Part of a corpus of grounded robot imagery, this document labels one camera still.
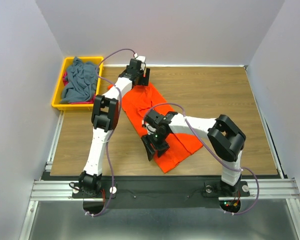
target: cable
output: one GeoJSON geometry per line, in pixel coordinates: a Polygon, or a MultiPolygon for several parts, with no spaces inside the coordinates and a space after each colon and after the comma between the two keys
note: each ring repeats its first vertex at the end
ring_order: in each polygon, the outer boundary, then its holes
{"type": "Polygon", "coordinates": [[[121,52],[121,51],[131,51],[131,52],[133,52],[133,54],[136,54],[136,52],[135,52],[134,50],[132,50],[131,48],[122,48],[122,49],[119,49],[119,50],[114,51],[113,53],[109,54],[108,56],[106,56],[106,57],[98,64],[97,69],[99,68],[99,66],[100,66],[105,60],[107,60],[107,59],[110,58],[112,55],[115,55],[116,53],[121,52]]]}
{"type": "Polygon", "coordinates": [[[255,200],[253,202],[253,204],[246,210],[242,211],[242,212],[237,212],[237,213],[234,213],[234,212],[229,212],[229,211],[225,211],[225,213],[229,213],[229,214],[232,214],[232,215],[241,215],[241,214],[245,214],[247,213],[248,211],[250,211],[257,203],[258,199],[259,199],[259,193],[260,193],[260,187],[259,187],[259,181],[258,181],[258,178],[257,176],[254,174],[254,172],[248,168],[248,167],[242,167],[240,169],[235,169],[235,168],[232,168],[232,167],[229,167],[227,165],[225,165],[220,159],[219,157],[205,144],[205,142],[201,139],[201,137],[198,136],[198,134],[196,133],[196,131],[194,130],[194,128],[190,125],[190,123],[188,122],[187,120],[187,115],[186,115],[186,110],[179,104],[177,103],[171,103],[171,102],[164,102],[164,103],[159,103],[159,104],[156,104],[152,107],[150,107],[150,109],[145,113],[145,115],[143,116],[143,119],[142,119],[142,125],[145,124],[145,118],[147,116],[147,114],[154,108],[156,107],[159,107],[159,106],[162,106],[162,105],[173,105],[173,106],[177,106],[179,107],[181,110],[182,110],[182,115],[184,116],[184,121],[186,122],[186,124],[188,125],[188,127],[190,128],[191,132],[198,138],[198,140],[203,144],[203,146],[205,147],[205,149],[208,150],[208,152],[219,162],[221,163],[222,166],[224,166],[226,169],[229,169],[231,171],[235,171],[235,172],[242,172],[243,170],[247,170],[249,171],[253,178],[255,179],[255,183],[256,183],[256,188],[257,188],[257,193],[256,193],[256,197],[255,197],[255,200]]]}

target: white wall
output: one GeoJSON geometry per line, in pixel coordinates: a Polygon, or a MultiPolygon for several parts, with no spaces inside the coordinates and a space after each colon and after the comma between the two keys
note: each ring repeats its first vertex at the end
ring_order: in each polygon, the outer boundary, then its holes
{"type": "Polygon", "coordinates": [[[34,0],[0,1],[0,240],[18,239],[58,120],[63,55],[34,0]]]}
{"type": "MultiPolygon", "coordinates": [[[[148,64],[247,65],[284,0],[36,0],[66,56],[133,48],[148,64]]],[[[117,54],[108,64],[126,64],[117,54]]]]}
{"type": "Polygon", "coordinates": [[[247,73],[283,170],[300,189],[300,0],[285,1],[247,73]]]}

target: screw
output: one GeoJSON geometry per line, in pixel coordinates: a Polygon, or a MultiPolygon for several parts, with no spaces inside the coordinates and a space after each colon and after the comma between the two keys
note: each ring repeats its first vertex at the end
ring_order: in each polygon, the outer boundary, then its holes
{"type": "Polygon", "coordinates": [[[243,185],[243,186],[242,186],[242,190],[243,190],[245,193],[247,193],[247,192],[249,192],[249,187],[248,187],[247,185],[243,185]]]}
{"type": "Polygon", "coordinates": [[[208,194],[212,193],[212,190],[213,190],[213,188],[212,188],[210,185],[208,185],[208,186],[205,187],[205,191],[206,191],[208,194]]]}

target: wire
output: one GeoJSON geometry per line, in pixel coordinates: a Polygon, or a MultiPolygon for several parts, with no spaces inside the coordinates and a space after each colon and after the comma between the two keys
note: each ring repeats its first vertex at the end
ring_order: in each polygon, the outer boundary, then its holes
{"type": "Polygon", "coordinates": [[[238,203],[239,203],[239,201],[240,201],[240,198],[241,198],[241,195],[240,195],[240,191],[239,191],[239,197],[238,197],[238,200],[236,201],[236,204],[238,204],[238,203]]]}
{"type": "MultiPolygon", "coordinates": [[[[107,81],[108,83],[112,84],[112,85],[118,90],[118,92],[119,92],[119,113],[118,113],[118,116],[120,116],[120,113],[121,113],[122,93],[121,93],[120,89],[119,89],[118,87],[116,87],[116,84],[115,84],[114,82],[110,81],[109,79],[107,79],[107,78],[105,78],[105,77],[100,76],[99,73],[98,73],[98,69],[100,68],[100,65],[101,65],[105,60],[107,60],[108,58],[110,58],[112,55],[114,55],[114,54],[116,54],[116,53],[118,53],[118,52],[121,52],[121,51],[125,51],[125,50],[131,51],[131,52],[133,52],[133,54],[136,53],[134,50],[132,50],[132,49],[130,49],[130,48],[122,48],[122,49],[119,49],[119,50],[117,50],[117,51],[114,51],[114,52],[111,53],[110,55],[106,56],[106,57],[98,64],[98,66],[97,66],[97,68],[96,68],[96,70],[95,70],[95,71],[96,71],[96,74],[97,74],[97,77],[98,77],[99,79],[105,80],[105,81],[107,81]]],[[[112,189],[112,190],[113,190],[114,187],[115,187],[115,174],[114,174],[114,169],[113,169],[113,167],[112,167],[112,164],[111,164],[111,161],[110,161],[110,156],[109,156],[109,140],[110,140],[111,136],[114,134],[114,132],[115,132],[115,130],[113,130],[113,131],[110,133],[110,136],[109,136],[109,138],[107,139],[107,143],[105,144],[106,158],[107,158],[107,160],[108,160],[108,164],[109,164],[110,171],[111,171],[111,189],[112,189]]],[[[113,197],[113,193],[112,193],[112,191],[111,191],[111,192],[110,192],[109,200],[108,200],[108,201],[106,202],[106,204],[103,206],[103,209],[102,209],[99,213],[97,213],[97,214],[91,214],[91,213],[89,213],[88,211],[85,211],[85,210],[83,210],[83,211],[84,211],[85,214],[88,215],[88,216],[91,216],[91,217],[98,217],[98,216],[100,216],[100,215],[102,215],[102,214],[105,213],[105,211],[107,210],[107,208],[108,208],[108,206],[109,206],[109,204],[110,204],[110,202],[111,202],[112,197],[113,197]]]]}
{"type": "Polygon", "coordinates": [[[256,197],[255,197],[255,200],[253,202],[253,204],[246,210],[242,211],[242,212],[237,212],[237,213],[234,213],[234,212],[229,212],[229,211],[225,211],[225,213],[229,213],[229,214],[232,214],[232,215],[241,215],[241,214],[245,214],[247,213],[248,211],[250,211],[255,205],[256,203],[258,202],[259,200],[259,193],[260,193],[260,187],[259,187],[259,181],[258,181],[258,178],[257,176],[254,174],[254,172],[248,168],[248,167],[242,167],[240,169],[235,169],[235,168],[232,168],[232,167],[229,167],[227,166],[224,162],[222,162],[219,157],[205,144],[205,142],[201,139],[201,137],[198,136],[198,134],[196,133],[196,131],[194,130],[194,128],[190,125],[190,123],[188,122],[187,120],[187,115],[186,115],[186,110],[179,104],[177,103],[171,103],[171,102],[164,102],[164,103],[159,103],[159,104],[156,104],[152,107],[150,107],[150,109],[145,113],[145,115],[143,116],[143,119],[142,119],[142,125],[145,124],[145,118],[147,116],[147,114],[154,108],[156,107],[159,107],[159,106],[162,106],[162,105],[173,105],[173,106],[177,106],[179,107],[181,110],[182,110],[182,115],[184,117],[184,121],[186,122],[186,124],[188,125],[189,129],[191,130],[191,132],[193,133],[193,135],[195,135],[198,140],[203,144],[203,146],[205,147],[205,149],[208,150],[208,152],[222,165],[224,166],[226,169],[229,169],[231,171],[234,171],[234,172],[242,172],[243,170],[247,170],[249,171],[253,178],[255,179],[255,183],[256,183],[256,188],[257,188],[257,193],[256,193],[256,197]]]}

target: metal frame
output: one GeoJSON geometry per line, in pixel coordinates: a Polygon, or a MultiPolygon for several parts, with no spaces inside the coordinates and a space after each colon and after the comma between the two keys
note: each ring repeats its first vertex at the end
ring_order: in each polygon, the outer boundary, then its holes
{"type": "MultiPolygon", "coordinates": [[[[271,150],[271,154],[274,160],[274,164],[278,170],[281,179],[259,179],[260,185],[260,199],[286,199],[288,209],[293,220],[294,227],[296,229],[297,235],[300,239],[300,192],[297,183],[294,179],[284,179],[284,174],[279,162],[278,156],[275,151],[275,146],[273,144],[272,138],[270,136],[269,129],[267,127],[266,120],[259,108],[258,102],[253,94],[260,119],[263,125],[263,129],[271,150]]],[[[55,133],[53,141],[51,143],[49,155],[46,161],[45,170],[50,172],[52,164],[54,161],[57,144],[60,136],[60,132],[64,120],[64,111],[60,111],[57,126],[55,128],[55,133]]],[[[254,179],[245,179],[247,181],[250,197],[242,197],[242,199],[254,199],[257,194],[257,185],[254,179]]],[[[32,192],[30,195],[30,201],[28,209],[23,222],[20,240],[29,239],[31,234],[31,229],[34,224],[36,211],[38,203],[40,201],[82,201],[82,199],[72,198],[72,189],[69,188],[70,181],[35,181],[33,184],[32,192]]],[[[228,200],[229,198],[220,197],[220,200],[228,200]]],[[[101,198],[92,198],[89,201],[102,201],[101,198]]]]}
{"type": "Polygon", "coordinates": [[[64,122],[64,118],[65,118],[65,111],[60,111],[59,119],[56,124],[55,131],[54,131],[54,136],[52,139],[50,151],[49,151],[48,158],[47,158],[46,164],[45,164],[45,170],[49,171],[49,172],[51,171],[52,163],[54,162],[54,159],[55,159],[55,153],[57,150],[57,145],[58,145],[58,141],[59,141],[60,132],[62,129],[62,124],[64,122]]]}

